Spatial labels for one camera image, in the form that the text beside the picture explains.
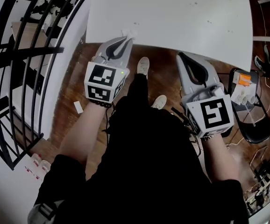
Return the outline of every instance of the foot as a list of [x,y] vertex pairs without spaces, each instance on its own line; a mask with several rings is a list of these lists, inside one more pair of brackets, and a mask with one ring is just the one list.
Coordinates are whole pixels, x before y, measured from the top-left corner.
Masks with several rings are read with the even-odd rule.
[[270,52],[268,50],[268,46],[267,45],[264,45],[264,52],[265,52],[266,62],[268,62],[270,64]]
[[255,65],[259,70],[263,71],[264,62],[258,56],[255,56]]
[[165,106],[167,97],[165,95],[160,95],[153,103],[152,108],[161,110]]
[[147,57],[143,57],[140,59],[137,65],[137,74],[144,74],[146,78],[148,78],[149,71],[149,59]]

